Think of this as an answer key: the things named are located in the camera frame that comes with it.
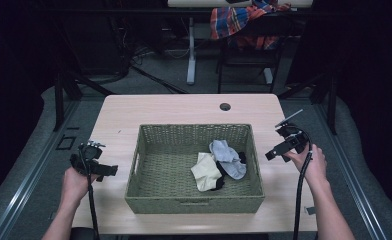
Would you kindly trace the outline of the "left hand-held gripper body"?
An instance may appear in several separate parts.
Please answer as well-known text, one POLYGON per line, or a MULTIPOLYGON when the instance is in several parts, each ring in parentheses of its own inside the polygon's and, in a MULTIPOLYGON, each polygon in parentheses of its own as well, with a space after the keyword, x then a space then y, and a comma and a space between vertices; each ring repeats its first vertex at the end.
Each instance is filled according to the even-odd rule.
POLYGON ((70 156, 71 166, 81 175, 104 176, 102 165, 98 162, 102 154, 103 144, 89 140, 78 146, 78 153, 70 156))

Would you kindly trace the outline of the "black stool seat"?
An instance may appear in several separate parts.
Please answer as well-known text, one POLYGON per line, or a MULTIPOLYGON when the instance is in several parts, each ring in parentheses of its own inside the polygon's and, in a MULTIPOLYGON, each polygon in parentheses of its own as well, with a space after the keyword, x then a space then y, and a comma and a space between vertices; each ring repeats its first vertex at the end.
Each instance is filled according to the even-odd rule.
POLYGON ((94 240, 94 230, 85 227, 72 228, 69 240, 94 240))

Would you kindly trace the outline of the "green woven basket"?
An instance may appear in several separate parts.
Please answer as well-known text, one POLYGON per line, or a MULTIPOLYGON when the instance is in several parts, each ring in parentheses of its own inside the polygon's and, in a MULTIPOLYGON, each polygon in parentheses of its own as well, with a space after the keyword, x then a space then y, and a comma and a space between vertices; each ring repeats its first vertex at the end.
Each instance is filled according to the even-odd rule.
POLYGON ((152 124, 139 128, 125 200, 136 214, 254 213, 265 194, 249 124, 152 124), (199 191, 191 168, 215 140, 246 163, 243 178, 199 191))

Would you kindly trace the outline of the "light grey sock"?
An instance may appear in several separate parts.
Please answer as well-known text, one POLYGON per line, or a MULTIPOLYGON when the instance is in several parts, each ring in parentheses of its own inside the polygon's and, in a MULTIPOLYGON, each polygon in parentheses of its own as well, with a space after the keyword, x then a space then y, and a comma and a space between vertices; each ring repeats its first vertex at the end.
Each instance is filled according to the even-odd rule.
POLYGON ((214 155, 214 159, 231 178, 240 180, 246 175, 246 164, 242 162, 238 153, 228 145, 226 140, 213 140, 209 144, 209 149, 214 155))

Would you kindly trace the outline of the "black sock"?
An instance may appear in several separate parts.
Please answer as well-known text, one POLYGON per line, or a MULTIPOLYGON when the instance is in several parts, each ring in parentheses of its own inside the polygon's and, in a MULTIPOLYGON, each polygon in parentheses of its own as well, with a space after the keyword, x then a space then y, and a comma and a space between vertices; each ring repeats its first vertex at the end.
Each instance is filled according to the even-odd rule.
MULTIPOLYGON (((240 162, 242 164, 245 164, 246 163, 245 153, 239 152, 238 156, 240 158, 240 162)), ((216 163, 216 167, 220 171, 221 177, 216 180, 216 187, 213 188, 213 191, 219 190, 224 186, 224 184, 225 184, 224 178, 228 175, 228 173, 224 170, 224 168, 222 167, 222 165, 219 162, 216 163)))

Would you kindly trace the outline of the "black chair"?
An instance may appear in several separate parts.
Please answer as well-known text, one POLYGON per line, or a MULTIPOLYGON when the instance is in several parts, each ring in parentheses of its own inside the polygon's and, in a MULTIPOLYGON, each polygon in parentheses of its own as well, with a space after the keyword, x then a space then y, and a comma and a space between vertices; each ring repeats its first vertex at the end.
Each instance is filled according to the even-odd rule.
POLYGON ((272 93, 286 40, 294 29, 293 21, 281 14, 263 15, 250 21, 240 36, 279 36, 273 50, 255 50, 253 47, 232 48, 227 38, 220 39, 220 52, 216 66, 218 93, 272 93), (267 84, 263 70, 270 68, 273 82, 267 84))

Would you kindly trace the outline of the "black metal stand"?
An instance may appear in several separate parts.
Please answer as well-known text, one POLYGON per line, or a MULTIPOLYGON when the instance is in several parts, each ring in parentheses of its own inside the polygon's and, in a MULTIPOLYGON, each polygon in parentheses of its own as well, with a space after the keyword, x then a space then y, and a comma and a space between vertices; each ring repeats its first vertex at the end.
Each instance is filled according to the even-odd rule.
POLYGON ((78 74, 74 71, 62 71, 54 79, 54 96, 55 96, 55 112, 56 121, 54 131, 58 131, 65 121, 64 117, 64 96, 67 96, 73 101, 79 101, 83 97, 83 93, 78 87, 78 84, 82 83, 96 92, 109 96, 113 95, 113 92, 102 87, 101 85, 91 81, 89 78, 78 74))
POLYGON ((310 95, 310 101, 312 104, 321 104, 325 98, 327 98, 327 115, 326 123, 331 133, 336 135, 336 104, 337 104, 337 85, 338 85, 338 73, 337 72, 326 72, 320 73, 313 78, 298 83, 290 90, 285 91, 278 95, 279 99, 287 99, 308 86, 313 86, 314 90, 310 95))

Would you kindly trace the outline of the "person's right hand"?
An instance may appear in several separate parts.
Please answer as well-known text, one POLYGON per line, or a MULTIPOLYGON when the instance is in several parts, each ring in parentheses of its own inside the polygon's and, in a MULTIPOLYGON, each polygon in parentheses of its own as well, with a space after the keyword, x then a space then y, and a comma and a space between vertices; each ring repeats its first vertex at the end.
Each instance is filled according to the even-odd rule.
POLYGON ((327 163, 322 149, 313 144, 312 147, 306 146, 302 153, 290 151, 286 153, 286 156, 291 159, 299 172, 302 172, 302 166, 308 157, 308 154, 311 154, 311 158, 305 171, 305 179, 310 186, 314 186, 317 183, 326 180, 327 163))

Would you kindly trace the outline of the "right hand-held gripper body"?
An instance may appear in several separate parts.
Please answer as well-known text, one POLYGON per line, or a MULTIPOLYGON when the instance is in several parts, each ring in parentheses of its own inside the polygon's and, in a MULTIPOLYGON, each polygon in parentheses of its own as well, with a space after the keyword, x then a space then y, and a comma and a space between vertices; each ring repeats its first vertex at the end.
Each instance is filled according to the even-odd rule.
POLYGON ((296 144, 296 148, 292 150, 295 150, 297 153, 302 153, 305 147, 310 144, 309 135, 296 124, 290 122, 293 117, 302 112, 302 109, 298 110, 275 126, 275 131, 284 139, 284 141, 292 141, 296 144))

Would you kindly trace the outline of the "cream sock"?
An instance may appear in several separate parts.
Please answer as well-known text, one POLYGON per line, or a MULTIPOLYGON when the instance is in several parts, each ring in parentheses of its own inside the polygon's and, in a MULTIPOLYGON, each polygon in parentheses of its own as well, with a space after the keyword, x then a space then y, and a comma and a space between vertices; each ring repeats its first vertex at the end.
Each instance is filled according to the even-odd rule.
POLYGON ((223 175, 211 153, 200 152, 196 164, 191 168, 191 172, 200 192, 218 190, 224 184, 223 175))

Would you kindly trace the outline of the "plaid cloth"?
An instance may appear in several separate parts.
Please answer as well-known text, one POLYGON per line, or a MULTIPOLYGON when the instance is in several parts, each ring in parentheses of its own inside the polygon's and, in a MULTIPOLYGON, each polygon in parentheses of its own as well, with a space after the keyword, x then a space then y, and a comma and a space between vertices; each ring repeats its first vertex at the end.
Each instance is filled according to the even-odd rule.
POLYGON ((249 47, 255 50, 273 50, 279 43, 279 36, 240 36, 238 32, 250 21, 265 14, 289 11, 290 8, 290 3, 280 4, 278 0, 252 0, 252 4, 247 7, 214 8, 210 17, 211 38, 227 38, 230 47, 241 50, 249 47))

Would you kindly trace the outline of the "person's left hand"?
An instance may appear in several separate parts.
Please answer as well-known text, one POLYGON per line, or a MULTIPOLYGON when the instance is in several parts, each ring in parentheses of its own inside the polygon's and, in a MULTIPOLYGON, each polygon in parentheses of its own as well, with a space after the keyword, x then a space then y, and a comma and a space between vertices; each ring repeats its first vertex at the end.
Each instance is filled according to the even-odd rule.
POLYGON ((61 201, 77 205, 88 192, 88 183, 93 183, 97 178, 92 174, 90 179, 78 173, 73 167, 68 168, 63 177, 61 201))

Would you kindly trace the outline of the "metal floor rail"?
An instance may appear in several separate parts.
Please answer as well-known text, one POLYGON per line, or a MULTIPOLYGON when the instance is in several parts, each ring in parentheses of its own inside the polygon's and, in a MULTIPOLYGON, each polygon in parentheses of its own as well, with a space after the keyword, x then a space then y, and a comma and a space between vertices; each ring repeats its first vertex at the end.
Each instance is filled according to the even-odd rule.
POLYGON ((7 238, 16 223, 79 104, 66 103, 60 124, 56 123, 55 103, 45 104, 35 130, 0 186, 0 240, 7 238))
POLYGON ((353 170, 352 164, 350 163, 350 160, 343 149, 339 137, 334 135, 329 128, 326 119, 326 110, 322 105, 314 105, 313 108, 315 109, 315 112, 320 119, 323 131, 326 133, 327 138, 336 151, 339 169, 342 172, 345 183, 351 192, 352 198, 357 206, 358 212, 363 219, 364 225, 366 226, 371 239, 388 240, 381 224, 378 221, 377 215, 374 213, 370 201, 368 200, 364 190, 362 189, 362 186, 360 185, 359 179, 353 170))

